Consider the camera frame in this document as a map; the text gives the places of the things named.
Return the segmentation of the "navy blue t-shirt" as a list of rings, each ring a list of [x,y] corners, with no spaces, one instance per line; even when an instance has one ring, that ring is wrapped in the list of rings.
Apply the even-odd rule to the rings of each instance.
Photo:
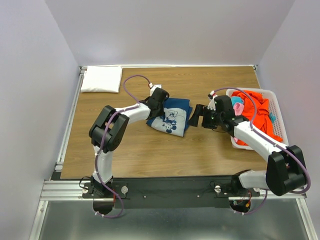
[[[149,119],[146,124],[154,130],[184,137],[192,110],[189,99],[170,97],[164,102],[164,115]]]

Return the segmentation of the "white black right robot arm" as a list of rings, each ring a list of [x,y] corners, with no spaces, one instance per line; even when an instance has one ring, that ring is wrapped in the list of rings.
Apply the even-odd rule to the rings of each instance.
[[[310,187],[302,150],[287,146],[259,130],[243,115],[236,115],[231,98],[227,95],[213,97],[209,105],[197,104],[188,124],[205,129],[220,127],[231,137],[246,143],[267,163],[266,170],[245,170],[232,176],[230,191],[241,196],[248,189],[269,190],[277,196],[287,193],[302,194]]]

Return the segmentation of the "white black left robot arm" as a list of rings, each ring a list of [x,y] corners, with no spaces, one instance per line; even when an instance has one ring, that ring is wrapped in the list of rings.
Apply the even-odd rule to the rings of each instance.
[[[94,149],[94,171],[90,183],[99,197],[104,198],[110,194],[113,155],[123,139],[127,126],[164,116],[164,103],[169,96],[170,94],[160,85],[155,85],[150,90],[150,96],[134,105],[122,108],[106,105],[102,109],[89,130]]]

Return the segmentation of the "turquoise t-shirt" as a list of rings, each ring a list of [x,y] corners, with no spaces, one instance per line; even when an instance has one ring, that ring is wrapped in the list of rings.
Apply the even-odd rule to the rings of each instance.
[[[235,103],[244,104],[244,100],[242,98],[240,98],[239,96],[232,96],[230,99],[231,99],[232,106],[234,106]],[[277,119],[276,116],[272,112],[269,114],[269,118],[272,123],[274,123]]]

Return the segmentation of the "pink t-shirt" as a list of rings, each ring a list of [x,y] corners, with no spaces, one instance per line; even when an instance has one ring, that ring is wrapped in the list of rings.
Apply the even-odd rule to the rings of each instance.
[[[233,106],[233,110],[234,110],[234,114],[236,116],[240,116],[242,115],[243,111],[244,111],[244,104],[243,103],[240,103],[240,102],[236,102]]]

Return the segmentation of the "folded white t-shirt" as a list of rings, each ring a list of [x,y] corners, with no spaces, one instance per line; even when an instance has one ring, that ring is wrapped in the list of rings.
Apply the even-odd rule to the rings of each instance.
[[[81,93],[118,93],[122,79],[121,66],[88,66]]]

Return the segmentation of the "orange t-shirt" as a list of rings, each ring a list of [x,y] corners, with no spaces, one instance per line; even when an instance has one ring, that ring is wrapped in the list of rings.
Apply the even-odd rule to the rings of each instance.
[[[253,120],[253,125],[257,127],[260,131],[264,132],[274,140],[282,142],[283,139],[273,133],[273,123],[269,118],[269,100],[263,98],[260,93],[245,90],[245,92],[250,95],[256,105],[256,111],[252,101],[242,92],[234,91],[231,97],[240,97],[244,101],[244,110],[242,116],[246,117],[249,121],[253,119],[254,113],[256,113]]]

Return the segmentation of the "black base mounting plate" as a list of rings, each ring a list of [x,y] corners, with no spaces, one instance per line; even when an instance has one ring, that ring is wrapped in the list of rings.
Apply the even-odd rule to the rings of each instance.
[[[84,183],[82,197],[94,206],[120,209],[229,208],[233,199],[242,203],[260,194],[242,188],[231,175],[189,177],[115,177],[106,189],[96,180]]]

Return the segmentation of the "white plastic laundry basket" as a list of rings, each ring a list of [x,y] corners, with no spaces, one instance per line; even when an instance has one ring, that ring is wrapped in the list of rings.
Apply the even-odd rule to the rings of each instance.
[[[282,138],[282,140],[283,140],[282,143],[283,144],[289,145],[289,141],[288,141],[288,137],[287,137],[284,121],[283,121],[283,118],[282,118],[281,110],[280,110],[280,107],[279,107],[279,103],[278,103],[277,97],[274,94],[274,92],[272,92],[270,90],[260,89],[260,88],[244,88],[244,87],[240,87],[239,89],[241,89],[243,91],[253,91],[255,93],[259,93],[259,94],[262,95],[262,97],[264,99],[268,99],[269,100],[269,112],[271,113],[271,116],[275,117],[275,120],[272,123],[273,133]],[[229,89],[226,90],[226,95],[231,97],[234,91],[235,91],[234,89],[229,88]],[[235,149],[253,150],[251,147],[249,147],[247,145],[239,145],[238,143],[235,142],[233,137],[230,137],[230,140],[231,140],[232,147],[235,148]]]

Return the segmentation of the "aluminium frame rail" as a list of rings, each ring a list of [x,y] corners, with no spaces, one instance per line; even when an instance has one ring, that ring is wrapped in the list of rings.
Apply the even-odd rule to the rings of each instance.
[[[80,188],[75,186],[76,181],[71,179],[61,180],[60,175],[65,162],[67,145],[70,139],[80,88],[87,68],[87,66],[79,67],[76,88],[72,97],[71,107],[68,109],[67,122],[63,128],[63,137],[61,144],[59,145],[57,158],[55,159],[54,167],[50,173],[50,176],[45,178],[42,184],[36,214],[29,235],[30,240],[39,240],[41,238],[41,233],[45,225],[50,202],[67,202],[82,199],[80,196]]]

